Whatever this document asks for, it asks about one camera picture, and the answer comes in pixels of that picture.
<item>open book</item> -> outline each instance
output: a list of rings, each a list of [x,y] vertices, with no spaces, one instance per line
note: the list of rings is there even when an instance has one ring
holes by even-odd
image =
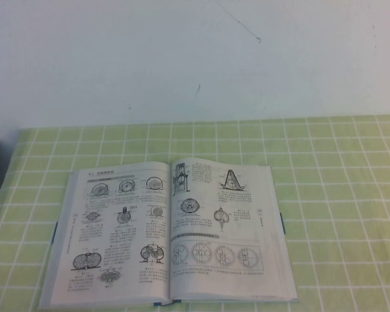
[[[40,308],[297,299],[269,166],[74,172]]]

